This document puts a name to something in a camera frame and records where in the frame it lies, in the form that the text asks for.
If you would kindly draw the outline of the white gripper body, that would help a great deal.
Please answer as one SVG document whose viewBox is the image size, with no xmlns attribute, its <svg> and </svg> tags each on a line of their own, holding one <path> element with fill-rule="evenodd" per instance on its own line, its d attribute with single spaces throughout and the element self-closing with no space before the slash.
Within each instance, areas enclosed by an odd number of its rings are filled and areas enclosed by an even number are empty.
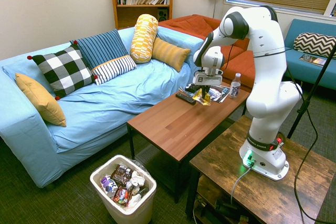
<svg viewBox="0 0 336 224">
<path fill-rule="evenodd" d="M 209 76 L 205 71 L 196 71 L 193 77 L 193 83 L 199 86 L 218 86 L 222 83 L 223 77 L 220 74 Z"/>
</svg>

